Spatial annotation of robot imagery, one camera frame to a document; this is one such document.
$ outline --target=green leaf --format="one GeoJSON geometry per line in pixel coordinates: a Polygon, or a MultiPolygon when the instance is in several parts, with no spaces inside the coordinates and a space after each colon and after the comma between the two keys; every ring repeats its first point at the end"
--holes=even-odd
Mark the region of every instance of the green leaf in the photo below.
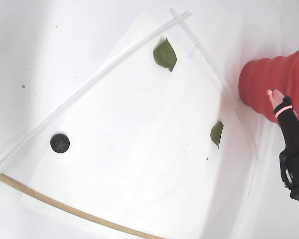
{"type": "Polygon", "coordinates": [[[154,49],[153,56],[157,64],[162,67],[168,68],[170,72],[173,71],[177,58],[167,38],[162,44],[154,49]]]}
{"type": "Polygon", "coordinates": [[[221,121],[218,121],[211,129],[210,132],[210,138],[214,142],[214,144],[218,146],[218,149],[219,149],[221,133],[223,132],[223,127],[224,124],[221,121]]]}

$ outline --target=white floor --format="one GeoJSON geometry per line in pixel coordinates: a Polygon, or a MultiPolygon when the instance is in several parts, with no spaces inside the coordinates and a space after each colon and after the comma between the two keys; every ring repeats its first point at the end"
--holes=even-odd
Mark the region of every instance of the white floor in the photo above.
{"type": "MultiPolygon", "coordinates": [[[[259,145],[255,170],[234,107],[176,26],[162,37],[174,44],[178,68],[156,68],[150,54],[158,39],[149,43],[16,155],[5,173],[164,238],[299,238],[299,202],[280,179],[282,135],[241,104],[237,89],[249,60],[299,49],[299,0],[0,1],[0,160],[106,59],[171,20],[171,7],[193,12],[186,23],[230,85],[259,145]],[[225,124],[219,151],[209,141],[218,119],[225,124]],[[60,131],[71,147],[56,155],[49,139],[60,131]]],[[[0,183],[0,238],[47,237],[135,238],[0,183]]]]}

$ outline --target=red cup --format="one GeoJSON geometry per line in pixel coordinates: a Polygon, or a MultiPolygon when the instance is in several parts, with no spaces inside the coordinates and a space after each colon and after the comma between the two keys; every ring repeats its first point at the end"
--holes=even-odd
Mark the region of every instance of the red cup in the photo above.
{"type": "Polygon", "coordinates": [[[271,122],[277,123],[267,90],[276,89],[290,96],[299,116],[299,51],[284,57],[248,62],[240,73],[239,95],[242,102],[271,122]]]}

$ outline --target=wooden stick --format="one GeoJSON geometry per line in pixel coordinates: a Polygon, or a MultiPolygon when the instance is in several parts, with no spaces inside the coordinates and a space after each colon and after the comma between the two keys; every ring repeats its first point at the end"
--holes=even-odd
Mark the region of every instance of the wooden stick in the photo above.
{"type": "Polygon", "coordinates": [[[147,238],[147,239],[163,239],[163,238],[160,238],[160,237],[156,237],[156,236],[153,236],[153,235],[150,235],[150,234],[147,234],[147,233],[142,233],[142,232],[139,232],[139,231],[136,231],[136,230],[133,230],[133,229],[130,229],[130,228],[127,228],[127,227],[123,227],[121,225],[118,225],[118,224],[115,224],[115,223],[111,223],[109,221],[106,221],[104,219],[101,219],[101,218],[97,218],[91,214],[88,214],[88,213],[85,213],[85,212],[82,212],[80,210],[77,210],[75,208],[72,208],[68,205],[65,205],[63,203],[60,203],[52,198],[49,198],[47,196],[44,196],[43,194],[40,194],[38,192],[36,192],[35,190],[33,189],[30,189],[29,187],[23,185],[22,183],[14,180],[13,178],[10,178],[4,174],[0,174],[0,181],[13,187],[14,189],[26,194],[26,195],[29,195],[41,202],[44,202],[46,204],[49,204],[55,208],[58,208],[58,209],[61,209],[67,213],[70,213],[70,214],[73,214],[77,217],[81,217],[83,219],[86,219],[88,221],[91,221],[91,222],[94,222],[94,223],[97,223],[97,224],[100,224],[100,225],[103,225],[103,226],[106,226],[108,228],[112,228],[112,229],[115,229],[115,230],[118,230],[118,231],[121,231],[121,232],[124,232],[124,233],[128,233],[128,234],[132,234],[132,235],[135,235],[135,236],[138,236],[138,237],[141,237],[141,238],[147,238]]]}

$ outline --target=black circular object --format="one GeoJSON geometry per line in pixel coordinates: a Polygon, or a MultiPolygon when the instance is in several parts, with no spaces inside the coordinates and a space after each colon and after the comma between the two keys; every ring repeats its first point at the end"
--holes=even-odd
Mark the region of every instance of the black circular object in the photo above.
{"type": "Polygon", "coordinates": [[[70,140],[64,134],[58,133],[51,138],[50,144],[54,152],[64,153],[70,147],[70,140]]]}

